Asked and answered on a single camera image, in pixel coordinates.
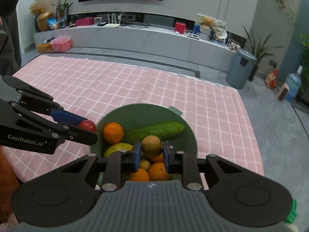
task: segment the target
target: pink box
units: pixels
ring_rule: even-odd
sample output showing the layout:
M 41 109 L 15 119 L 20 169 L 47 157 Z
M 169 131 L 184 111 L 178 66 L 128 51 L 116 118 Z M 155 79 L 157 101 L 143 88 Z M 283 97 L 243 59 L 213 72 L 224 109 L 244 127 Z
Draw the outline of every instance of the pink box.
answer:
M 58 36 L 50 41 L 52 52 L 65 52 L 71 48 L 71 38 L 68 36 Z
M 186 24 L 182 22 L 176 22 L 175 23 L 175 29 L 174 31 L 179 32 L 180 34 L 183 34 L 186 29 Z
M 75 23 L 76 23 L 76 26 L 92 25 L 92 24 L 94 24 L 94 19 L 93 19 L 93 17 L 86 17 L 86 18 L 76 20 Z

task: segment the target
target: person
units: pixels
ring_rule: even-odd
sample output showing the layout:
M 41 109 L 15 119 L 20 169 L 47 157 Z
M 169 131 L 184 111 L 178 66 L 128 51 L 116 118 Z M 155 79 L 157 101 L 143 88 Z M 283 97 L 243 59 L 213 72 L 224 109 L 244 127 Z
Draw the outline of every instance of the person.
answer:
M 12 211 L 10 199 L 13 192 L 20 186 L 13 169 L 3 154 L 0 146 L 0 223 L 17 224 Z
M 21 67 L 16 5 L 18 0 L 0 0 L 1 28 L 9 35 L 0 55 L 0 75 L 13 75 Z

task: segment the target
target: floor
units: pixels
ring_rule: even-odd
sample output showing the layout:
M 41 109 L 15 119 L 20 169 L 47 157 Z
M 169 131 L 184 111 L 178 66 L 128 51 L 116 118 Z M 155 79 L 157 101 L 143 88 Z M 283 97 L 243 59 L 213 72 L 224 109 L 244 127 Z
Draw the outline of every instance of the floor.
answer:
M 23 64 L 38 55 L 32 50 L 23 55 Z M 145 66 L 198 77 L 229 86 L 226 73 L 205 66 L 144 53 L 96 48 L 71 48 L 66 53 L 49 54 L 89 58 Z M 299 231 L 309 227 L 309 115 L 288 102 L 279 102 L 276 94 L 260 78 L 247 82 L 239 90 L 250 117 L 261 151 L 265 176 L 281 183 L 298 202 L 295 224 Z

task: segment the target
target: orange cloth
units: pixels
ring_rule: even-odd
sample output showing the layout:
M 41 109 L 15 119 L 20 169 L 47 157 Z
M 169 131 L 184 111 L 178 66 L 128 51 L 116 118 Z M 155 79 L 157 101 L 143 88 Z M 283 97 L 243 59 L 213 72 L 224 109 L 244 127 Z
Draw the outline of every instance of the orange cloth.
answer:
M 6 222 L 12 213 L 11 196 L 18 187 L 15 173 L 0 150 L 0 222 Z
M 275 69 L 271 74 L 268 74 L 265 79 L 265 84 L 270 89 L 275 89 L 277 87 L 277 75 L 278 69 Z

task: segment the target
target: potted plant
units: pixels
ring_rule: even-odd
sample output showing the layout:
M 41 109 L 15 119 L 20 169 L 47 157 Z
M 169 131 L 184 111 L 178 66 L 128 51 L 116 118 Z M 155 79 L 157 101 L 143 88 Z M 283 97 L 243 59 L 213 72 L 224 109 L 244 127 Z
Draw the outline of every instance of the potted plant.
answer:
M 300 75 L 302 85 L 296 98 L 301 99 L 309 104 L 309 98 L 307 96 L 309 93 L 309 34 L 301 34 L 300 40 L 302 41 L 302 45 L 304 47 L 302 51 L 302 59 L 300 62 L 302 66 L 302 73 Z
M 57 19 L 59 21 L 65 21 L 65 24 L 67 23 L 67 14 L 68 14 L 68 9 L 71 7 L 72 3 L 68 3 L 68 0 L 58 0 L 58 4 L 52 4 L 53 6 L 56 7 L 56 12 L 57 12 Z
M 281 45 L 273 46 L 273 47 L 266 46 L 268 40 L 270 39 L 270 37 L 272 35 L 271 33 L 262 42 L 261 38 L 259 39 L 259 41 L 257 41 L 253 31 L 252 31 L 252 38 L 250 38 L 249 33 L 246 30 L 246 28 L 245 28 L 245 31 L 247 33 L 248 40 L 250 42 L 250 46 L 249 46 L 249 48 L 247 46 L 244 46 L 244 47 L 246 47 L 249 50 L 249 52 L 253 56 L 256 57 L 256 64 L 255 64 L 254 68 L 252 69 L 252 72 L 251 72 L 251 74 L 250 74 L 250 76 L 248 78 L 249 81 L 253 81 L 254 75 L 256 74 L 257 69 L 259 68 L 259 64 L 262 61 L 262 59 L 264 57 L 267 57 L 267 56 L 274 56 L 274 54 L 269 53 L 269 50 L 283 48 L 283 46 L 281 46 Z

